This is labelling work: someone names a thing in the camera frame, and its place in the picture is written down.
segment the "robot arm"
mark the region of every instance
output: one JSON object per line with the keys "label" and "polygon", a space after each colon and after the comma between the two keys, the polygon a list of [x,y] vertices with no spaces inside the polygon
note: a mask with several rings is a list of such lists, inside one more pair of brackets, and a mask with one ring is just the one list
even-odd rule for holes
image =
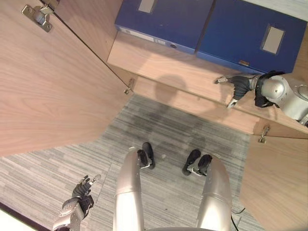
{"label": "robot arm", "polygon": [[222,76],[217,83],[234,84],[234,96],[228,108],[250,90],[255,90],[255,105],[268,107],[276,105],[287,116],[308,127],[308,85],[295,80],[283,72],[271,71],[264,75],[239,73]]}
{"label": "robot arm", "polygon": [[81,221],[94,205],[92,196],[89,195],[90,187],[100,178],[101,176],[97,175],[91,181],[88,176],[81,179],[73,190],[72,198],[63,203],[52,231],[79,231]]}

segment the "striped carpet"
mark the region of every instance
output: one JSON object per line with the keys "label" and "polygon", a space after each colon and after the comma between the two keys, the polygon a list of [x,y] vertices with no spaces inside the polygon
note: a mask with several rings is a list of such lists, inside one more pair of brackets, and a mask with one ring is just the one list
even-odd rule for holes
{"label": "striped carpet", "polygon": [[[194,148],[223,160],[233,211],[243,208],[238,197],[249,135],[136,95],[93,142],[2,157],[0,202],[50,229],[78,180],[101,174],[92,188],[96,204],[81,231],[111,231],[120,167],[128,148],[145,141],[156,157],[154,170],[141,171],[146,229],[195,226],[205,179],[181,173]],[[240,231],[264,230],[247,211],[233,217]]]}

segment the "cabinet door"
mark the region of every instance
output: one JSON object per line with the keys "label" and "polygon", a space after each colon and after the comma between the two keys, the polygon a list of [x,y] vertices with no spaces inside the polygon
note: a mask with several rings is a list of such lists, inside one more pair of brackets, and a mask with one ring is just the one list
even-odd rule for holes
{"label": "cabinet door", "polygon": [[269,231],[308,225],[308,140],[252,136],[240,199]]}
{"label": "cabinet door", "polygon": [[97,138],[125,105],[126,86],[55,15],[46,33],[0,1],[0,156]]}

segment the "cabinet hinge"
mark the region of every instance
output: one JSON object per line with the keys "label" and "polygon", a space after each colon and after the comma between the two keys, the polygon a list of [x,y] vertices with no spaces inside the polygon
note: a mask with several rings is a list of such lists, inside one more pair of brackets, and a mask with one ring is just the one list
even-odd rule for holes
{"label": "cabinet hinge", "polygon": [[52,25],[49,23],[49,15],[55,11],[59,4],[59,0],[44,0],[44,3],[44,6],[36,6],[34,8],[26,5],[21,10],[21,13],[40,28],[49,32],[52,28]]}
{"label": "cabinet hinge", "polygon": [[269,130],[270,130],[270,126],[269,125],[265,125],[264,128],[263,128],[262,135],[261,135],[261,137],[258,140],[259,143],[266,143],[265,136],[266,136],[266,134],[268,133]]}
{"label": "cabinet hinge", "polygon": [[128,95],[128,93],[133,89],[135,84],[135,79],[131,78],[128,83],[128,88],[125,89],[124,93]]}

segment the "black cable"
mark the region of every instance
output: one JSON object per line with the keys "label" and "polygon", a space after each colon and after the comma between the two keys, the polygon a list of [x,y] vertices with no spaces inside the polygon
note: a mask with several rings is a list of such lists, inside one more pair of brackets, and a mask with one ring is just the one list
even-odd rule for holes
{"label": "black cable", "polygon": [[242,209],[240,212],[238,212],[238,213],[232,211],[232,213],[234,213],[234,214],[241,214],[242,212],[244,212],[245,209],[246,209],[246,208],[243,208],[243,209]]}
{"label": "black cable", "polygon": [[232,223],[233,223],[233,225],[234,225],[234,227],[235,227],[236,231],[239,231],[239,229],[236,227],[236,224],[234,223],[234,220],[233,220],[232,214],[231,214],[231,221],[232,221]]}

